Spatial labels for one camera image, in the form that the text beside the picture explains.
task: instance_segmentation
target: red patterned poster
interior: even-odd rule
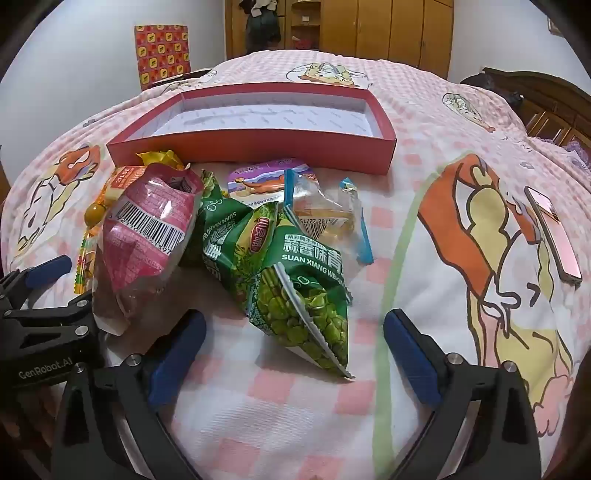
[[[138,25],[134,33],[142,90],[158,80],[191,71],[185,25]]]

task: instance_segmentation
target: white wall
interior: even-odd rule
[[[482,67],[548,73],[591,94],[573,49],[548,31],[548,17],[530,0],[455,0],[448,79],[459,83]]]
[[[188,25],[191,68],[223,61],[223,4],[64,0],[31,34],[0,82],[1,157],[8,181],[62,133],[140,93],[135,25]]]

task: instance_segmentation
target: wooden headboard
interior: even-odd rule
[[[591,157],[591,96],[576,85],[539,72],[503,72],[485,68],[497,87],[517,92],[524,101],[517,114],[531,137],[557,145],[578,140]]]

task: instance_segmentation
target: barcode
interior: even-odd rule
[[[115,214],[117,220],[169,254],[184,238],[184,232],[144,212],[129,200]]]
[[[314,240],[318,240],[320,235],[322,235],[322,232],[326,230],[326,225],[320,225],[318,223],[304,223],[302,226],[308,236],[312,237]]]
[[[310,218],[310,217],[300,217],[300,223],[304,228],[304,232],[308,234],[309,237],[312,237],[314,240],[318,240],[322,233],[326,230],[326,227],[330,226],[340,226],[340,224],[344,221],[341,218]]]

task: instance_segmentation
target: blue gripper pad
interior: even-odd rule
[[[171,339],[169,350],[150,379],[148,403],[155,411],[174,400],[207,333],[203,313],[197,310],[189,310],[180,322],[184,323],[182,330]]]
[[[55,282],[62,275],[70,272],[72,269],[72,260],[67,255],[55,257],[49,262],[33,267],[27,271],[25,285],[31,290],[44,287]]]
[[[437,372],[394,311],[384,319],[384,339],[419,402],[435,410],[441,403]]]

